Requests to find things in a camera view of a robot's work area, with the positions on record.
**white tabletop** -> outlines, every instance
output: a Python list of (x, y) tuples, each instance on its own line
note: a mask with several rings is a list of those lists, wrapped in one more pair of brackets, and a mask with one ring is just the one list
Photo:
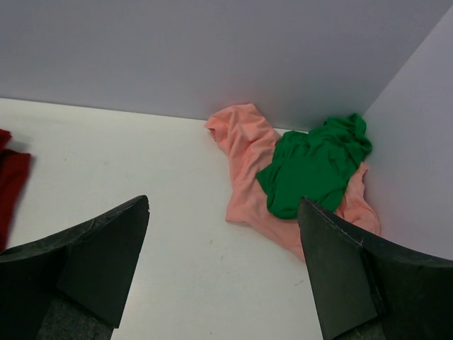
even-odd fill
[(204, 122), (0, 99), (33, 154), (9, 246), (144, 194), (151, 217), (115, 340), (322, 339), (306, 266), (224, 221), (226, 156)]

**red cloth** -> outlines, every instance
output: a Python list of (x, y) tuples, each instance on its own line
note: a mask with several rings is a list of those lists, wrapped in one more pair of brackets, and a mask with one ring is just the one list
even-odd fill
[(9, 131), (0, 130), (0, 251), (5, 250), (14, 205), (30, 171), (31, 155), (5, 149)]

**gray wall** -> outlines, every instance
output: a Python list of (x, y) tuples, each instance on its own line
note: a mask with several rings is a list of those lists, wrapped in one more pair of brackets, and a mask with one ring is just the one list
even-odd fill
[(453, 259), (453, 9), (365, 113), (383, 236)]
[(365, 111), (453, 0), (3, 0), (0, 96), (278, 126)]

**cloth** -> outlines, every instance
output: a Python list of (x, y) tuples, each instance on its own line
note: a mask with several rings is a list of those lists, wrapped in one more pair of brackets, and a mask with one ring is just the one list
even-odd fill
[(350, 177), (372, 150), (366, 129), (366, 122), (354, 113), (329, 118), (308, 134), (286, 132), (272, 163), (256, 175), (268, 196), (268, 210), (276, 217), (294, 219), (300, 198), (306, 196), (335, 211)]
[(14, 205), (28, 178), (31, 155), (5, 149), (11, 133), (0, 130), (0, 251), (5, 250)]
[[(303, 260), (304, 253), (297, 222), (281, 220), (268, 211), (266, 194), (256, 180), (256, 174), (271, 163), (280, 135), (252, 104), (225, 108), (212, 115), (205, 127), (209, 129), (215, 142), (229, 158), (233, 193), (226, 208), (226, 221), (250, 225)], [(351, 185), (354, 187), (348, 187), (347, 194), (354, 193), (354, 199), (345, 199), (337, 215), (346, 220), (353, 216), (359, 227), (377, 234), (379, 221), (363, 200), (363, 190), (361, 191), (363, 184), (359, 183), (364, 173), (351, 178)], [(361, 218), (361, 212), (373, 213), (369, 214), (370, 218)]]

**black object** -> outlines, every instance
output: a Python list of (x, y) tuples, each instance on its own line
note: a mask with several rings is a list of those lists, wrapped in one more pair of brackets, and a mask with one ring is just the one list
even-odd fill
[(298, 221), (325, 340), (453, 339), (453, 261), (382, 239), (307, 198)]
[(0, 253), (0, 339), (110, 339), (147, 231), (139, 196)]

